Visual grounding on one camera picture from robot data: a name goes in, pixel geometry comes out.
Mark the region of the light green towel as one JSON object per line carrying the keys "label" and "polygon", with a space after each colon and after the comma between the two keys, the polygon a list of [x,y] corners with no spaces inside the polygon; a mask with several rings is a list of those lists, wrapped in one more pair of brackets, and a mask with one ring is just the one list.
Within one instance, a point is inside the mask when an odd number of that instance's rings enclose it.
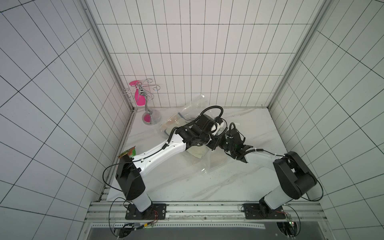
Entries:
{"label": "light green towel", "polygon": [[193,146],[187,150],[189,154],[191,154],[192,156],[198,159],[202,159],[207,154],[208,151],[209,151],[209,148],[206,146]]}

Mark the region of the clear plastic vacuum bag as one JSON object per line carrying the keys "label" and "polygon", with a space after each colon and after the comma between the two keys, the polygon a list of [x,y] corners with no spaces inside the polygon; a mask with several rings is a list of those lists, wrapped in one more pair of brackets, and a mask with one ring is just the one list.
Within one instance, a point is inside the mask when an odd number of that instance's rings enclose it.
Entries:
{"label": "clear plastic vacuum bag", "polygon": [[254,152],[245,144],[246,138],[239,132],[235,123],[228,123],[224,108],[209,105],[206,97],[200,95],[181,107],[176,116],[166,121],[168,138],[156,150],[151,163],[160,163],[185,151],[192,150],[198,157],[208,151],[220,149],[231,159],[246,163],[246,155]]}

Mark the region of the blue and cream towel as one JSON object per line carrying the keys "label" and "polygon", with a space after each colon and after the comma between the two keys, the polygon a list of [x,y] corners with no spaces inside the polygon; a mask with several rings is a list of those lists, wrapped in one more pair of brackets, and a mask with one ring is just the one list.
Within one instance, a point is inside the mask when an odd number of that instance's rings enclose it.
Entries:
{"label": "blue and cream towel", "polygon": [[187,118],[187,117],[184,117],[181,113],[176,113],[168,119],[168,122],[185,125],[187,123],[190,123],[193,120],[194,118]]}

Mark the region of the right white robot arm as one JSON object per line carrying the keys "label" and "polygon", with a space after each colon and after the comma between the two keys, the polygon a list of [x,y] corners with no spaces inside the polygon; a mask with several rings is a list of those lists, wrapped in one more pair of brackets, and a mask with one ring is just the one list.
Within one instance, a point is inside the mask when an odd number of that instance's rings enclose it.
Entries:
{"label": "right white robot arm", "polygon": [[269,215],[291,200],[300,199],[318,185],[315,175],[296,152],[273,154],[246,145],[245,140],[236,125],[231,123],[222,141],[222,149],[235,160],[256,164],[276,173],[280,184],[259,200],[260,211],[264,215]]}

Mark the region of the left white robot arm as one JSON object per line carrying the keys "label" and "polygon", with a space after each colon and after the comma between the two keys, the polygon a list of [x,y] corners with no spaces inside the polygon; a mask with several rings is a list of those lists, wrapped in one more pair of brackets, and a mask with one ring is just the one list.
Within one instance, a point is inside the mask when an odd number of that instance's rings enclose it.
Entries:
{"label": "left white robot arm", "polygon": [[144,178],[169,158],[191,147],[200,147],[213,142],[223,125],[224,120],[221,116],[213,119],[200,114],[190,123],[173,127],[168,139],[149,151],[134,157],[127,154],[121,156],[115,179],[125,199],[132,202],[140,213],[151,210],[153,202],[146,192]]}

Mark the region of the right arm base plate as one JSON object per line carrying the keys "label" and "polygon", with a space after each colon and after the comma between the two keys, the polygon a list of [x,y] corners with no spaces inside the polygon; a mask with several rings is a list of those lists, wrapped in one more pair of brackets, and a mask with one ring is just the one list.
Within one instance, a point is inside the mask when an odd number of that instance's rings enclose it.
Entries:
{"label": "right arm base plate", "polygon": [[285,220],[286,215],[282,210],[280,207],[277,211],[269,212],[267,208],[256,203],[243,204],[241,207],[246,220]]}

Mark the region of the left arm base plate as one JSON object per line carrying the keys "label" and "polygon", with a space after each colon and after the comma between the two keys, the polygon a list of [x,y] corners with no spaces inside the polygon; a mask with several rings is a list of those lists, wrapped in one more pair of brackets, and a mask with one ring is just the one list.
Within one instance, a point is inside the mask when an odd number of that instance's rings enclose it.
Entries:
{"label": "left arm base plate", "polygon": [[134,204],[129,204],[126,220],[164,220],[167,213],[167,204],[151,204],[148,209],[140,212]]}

